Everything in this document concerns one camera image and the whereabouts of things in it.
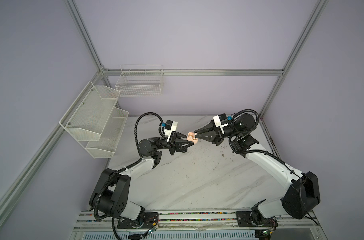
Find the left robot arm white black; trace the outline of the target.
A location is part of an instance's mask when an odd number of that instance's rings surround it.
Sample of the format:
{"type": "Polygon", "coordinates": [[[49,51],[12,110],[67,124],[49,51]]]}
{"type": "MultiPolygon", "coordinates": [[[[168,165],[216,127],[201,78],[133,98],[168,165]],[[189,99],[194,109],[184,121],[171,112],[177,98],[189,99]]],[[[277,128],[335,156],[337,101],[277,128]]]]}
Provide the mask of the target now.
{"type": "Polygon", "coordinates": [[[145,208],[129,201],[131,180],[158,166],[163,154],[161,150],[169,150],[171,155],[185,153],[197,142],[195,133],[185,136],[175,132],[165,137],[141,140],[138,143],[140,159],[120,170],[107,168],[101,173],[89,200],[94,218],[127,219],[137,226],[142,225],[145,208]]]}

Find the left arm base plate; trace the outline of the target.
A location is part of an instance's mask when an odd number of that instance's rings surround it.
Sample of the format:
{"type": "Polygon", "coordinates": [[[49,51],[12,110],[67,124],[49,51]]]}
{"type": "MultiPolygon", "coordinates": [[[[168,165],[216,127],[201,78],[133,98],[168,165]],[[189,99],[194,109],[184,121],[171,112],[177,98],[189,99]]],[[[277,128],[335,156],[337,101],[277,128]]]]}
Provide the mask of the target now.
{"type": "Polygon", "coordinates": [[[144,212],[136,220],[116,220],[117,229],[149,229],[159,221],[159,213],[144,212]]]}

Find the pink round charging case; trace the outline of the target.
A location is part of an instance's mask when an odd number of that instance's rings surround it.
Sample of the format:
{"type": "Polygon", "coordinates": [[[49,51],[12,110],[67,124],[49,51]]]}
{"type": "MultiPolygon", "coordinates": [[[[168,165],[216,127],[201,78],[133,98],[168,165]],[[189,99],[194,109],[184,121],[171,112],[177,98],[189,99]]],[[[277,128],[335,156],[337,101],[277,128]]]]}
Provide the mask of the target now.
{"type": "Polygon", "coordinates": [[[196,138],[196,135],[197,133],[189,132],[187,135],[187,140],[196,144],[199,141],[199,139],[196,138]]]}

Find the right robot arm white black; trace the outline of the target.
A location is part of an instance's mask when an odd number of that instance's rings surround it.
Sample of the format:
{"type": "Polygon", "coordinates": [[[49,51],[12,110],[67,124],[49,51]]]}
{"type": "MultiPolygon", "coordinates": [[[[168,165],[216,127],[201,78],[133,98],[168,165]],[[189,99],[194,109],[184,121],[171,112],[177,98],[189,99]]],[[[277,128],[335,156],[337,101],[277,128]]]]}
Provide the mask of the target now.
{"type": "Polygon", "coordinates": [[[252,109],[245,109],[231,116],[217,115],[206,126],[189,133],[188,140],[205,140],[219,146],[228,139],[234,154],[256,163],[281,184],[286,191],[283,197],[261,200],[252,207],[252,225],[260,227],[269,219],[286,214],[298,220],[313,220],[310,212],[320,203],[317,176],[288,165],[253,138],[251,133],[257,128],[259,121],[258,112],[252,109]]]}

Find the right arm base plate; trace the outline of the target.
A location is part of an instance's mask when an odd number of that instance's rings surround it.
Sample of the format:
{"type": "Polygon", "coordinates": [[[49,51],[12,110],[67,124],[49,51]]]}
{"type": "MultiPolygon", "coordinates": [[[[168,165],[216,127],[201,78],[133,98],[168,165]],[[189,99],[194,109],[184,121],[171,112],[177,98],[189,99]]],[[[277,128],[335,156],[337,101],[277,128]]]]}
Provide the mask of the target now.
{"type": "Polygon", "coordinates": [[[264,218],[257,211],[237,211],[236,219],[239,227],[277,227],[275,217],[264,218]]]}

